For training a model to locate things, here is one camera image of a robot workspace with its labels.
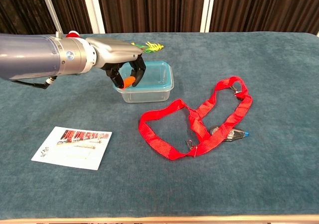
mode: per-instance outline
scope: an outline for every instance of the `orange object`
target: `orange object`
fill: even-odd
[[[135,81],[135,77],[134,76],[128,76],[123,81],[124,81],[124,87],[122,88],[122,90],[127,88],[127,87],[129,87],[129,86],[131,86],[134,83],[134,81]]]

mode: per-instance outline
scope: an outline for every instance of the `red lanyard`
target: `red lanyard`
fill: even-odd
[[[202,119],[207,115],[216,104],[217,91],[232,88],[235,82],[241,84],[241,91],[235,92],[235,97],[241,100],[236,110],[226,119],[226,121],[212,135],[207,131]],[[176,160],[185,156],[199,156],[216,148],[229,134],[231,129],[238,124],[246,115],[251,104],[252,97],[248,94],[248,89],[240,77],[230,77],[219,81],[212,96],[206,100],[196,110],[188,107],[181,99],[172,102],[168,107],[158,111],[148,111],[140,119],[139,131],[146,142],[158,153],[170,160]],[[199,144],[194,146],[188,153],[180,153],[172,145],[159,138],[154,131],[146,124],[150,120],[158,120],[166,115],[176,112],[182,108],[189,111],[190,129],[192,129],[199,140]]]

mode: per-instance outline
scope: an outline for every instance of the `gray robot arm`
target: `gray robot arm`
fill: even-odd
[[[0,78],[46,89],[57,76],[88,72],[92,67],[106,71],[116,87],[123,88],[119,69],[132,66],[136,86],[145,72],[142,51],[129,43],[89,37],[0,34]],[[44,84],[20,80],[49,77]]]

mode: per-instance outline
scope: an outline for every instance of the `red strap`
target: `red strap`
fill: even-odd
[[[220,128],[216,132],[214,132],[214,134],[210,135],[204,123],[202,122],[202,118],[205,117],[205,115],[207,115],[215,106],[217,91],[230,88],[234,85],[235,82],[239,82],[241,84],[241,91],[235,94],[237,98],[241,99],[241,103],[238,105],[234,113],[232,113],[220,126]],[[253,99],[248,94],[248,89],[243,80],[240,77],[236,76],[230,77],[225,80],[219,81],[215,86],[215,90],[212,96],[196,110],[191,109],[184,103],[183,100],[178,99],[172,102],[167,108],[158,111],[148,111],[144,113],[140,119],[139,131],[142,137],[154,150],[170,160],[176,160],[185,156],[199,156],[216,148],[227,137],[231,129],[244,118],[252,102]],[[188,153],[180,153],[169,143],[159,138],[154,133],[154,131],[146,124],[147,121],[158,120],[182,108],[188,109],[190,128],[196,133],[196,136],[200,142]]]

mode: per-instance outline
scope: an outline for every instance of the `blue container lid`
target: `blue container lid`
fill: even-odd
[[[143,78],[135,87],[122,90],[113,84],[113,88],[120,93],[160,92],[170,91],[174,87],[173,74],[170,65],[165,61],[146,61],[146,70]],[[131,75],[132,67],[125,63],[120,69],[122,78]]]

